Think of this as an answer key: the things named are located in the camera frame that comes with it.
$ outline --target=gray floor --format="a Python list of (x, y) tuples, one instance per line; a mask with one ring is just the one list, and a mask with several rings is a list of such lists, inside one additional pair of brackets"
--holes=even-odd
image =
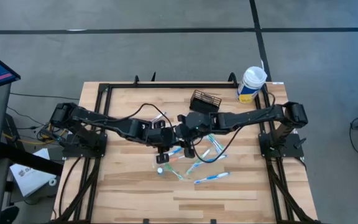
[[(256, 0), (261, 26), (358, 27), (358, 0)], [(252, 27), (244, 0), (0, 0), (0, 29)], [(319, 219), (358, 223), (358, 33), (264, 34), (273, 81), (303, 103), (311, 191)], [(260, 65), (254, 33), (0, 35), (0, 59), (22, 75), (12, 91), (79, 97), (85, 81), (223, 81)], [(63, 100), (11, 96), (9, 106), (47, 121)], [(12, 114), (18, 126), (30, 121)], [(358, 132), (353, 133), (358, 148)], [(17, 223), (46, 221), (53, 200), (22, 205)]]

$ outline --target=paper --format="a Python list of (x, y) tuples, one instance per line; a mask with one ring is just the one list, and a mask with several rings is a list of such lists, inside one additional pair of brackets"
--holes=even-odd
[[(44, 159), (49, 159), (48, 149), (41, 149), (35, 152), (34, 155)], [(11, 165), (11, 171), (23, 197), (27, 197), (34, 193), (36, 190), (48, 183), (50, 179), (56, 177), (56, 175), (41, 172), (19, 164)]]

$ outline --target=white lid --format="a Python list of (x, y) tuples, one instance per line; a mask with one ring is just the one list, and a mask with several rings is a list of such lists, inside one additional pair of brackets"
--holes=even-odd
[(259, 88), (266, 82), (266, 78), (267, 74), (263, 69), (252, 66), (246, 70), (242, 81), (251, 87)]

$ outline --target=wooden table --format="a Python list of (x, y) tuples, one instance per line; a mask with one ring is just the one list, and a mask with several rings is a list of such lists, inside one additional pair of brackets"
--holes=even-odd
[[(98, 82), (84, 84), (80, 106), (94, 110), (98, 85)], [(284, 85), (268, 83), (267, 86), (276, 96), (276, 103), (288, 101)], [(255, 103), (243, 105), (236, 100), (235, 89), (199, 90), (222, 98), (220, 112), (255, 110)], [(189, 112), (193, 91), (187, 88), (115, 88), (109, 115), (124, 117), (136, 111), (142, 103), (153, 103), (167, 112), (173, 124), (177, 124), (177, 115)], [(150, 120), (157, 115), (158, 111), (153, 107), (145, 106), (135, 117)], [(126, 141), (107, 131), (108, 147), (101, 161), (92, 222), (139, 223), (149, 218), (151, 223), (209, 223), (210, 219), (217, 219), (218, 223), (275, 223), (265, 159), (260, 155), (257, 140), (259, 133), (257, 124), (244, 127), (226, 151), (227, 158), (204, 164), (189, 176), (184, 176), (184, 173), (195, 159), (185, 158), (171, 163), (185, 178), (178, 180), (169, 171), (165, 171), (163, 176), (157, 175), (154, 148)], [(216, 139), (225, 146), (232, 135), (216, 136)], [(196, 148), (202, 153), (211, 146), (204, 139)], [(216, 152), (212, 150), (210, 155), (216, 155)], [(75, 160), (72, 158), (65, 162), (62, 180)], [(307, 215), (317, 219), (305, 168), (292, 158), (284, 159), (284, 167), (290, 193)], [(63, 208), (69, 205), (78, 191), (82, 168), (83, 159), (69, 178)], [(193, 183), (195, 179), (222, 172), (231, 172), (231, 175), (198, 185)], [(55, 202), (56, 211), (62, 183)], [(281, 194), (279, 196), (285, 218), (283, 199)], [(85, 217), (87, 203), (88, 195), (85, 195), (81, 218)]]

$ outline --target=yellow label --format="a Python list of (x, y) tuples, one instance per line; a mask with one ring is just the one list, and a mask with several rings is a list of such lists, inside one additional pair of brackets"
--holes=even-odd
[(241, 94), (241, 95), (239, 95), (239, 101), (241, 103), (250, 103), (250, 102), (252, 102), (252, 100), (253, 100), (252, 94)]

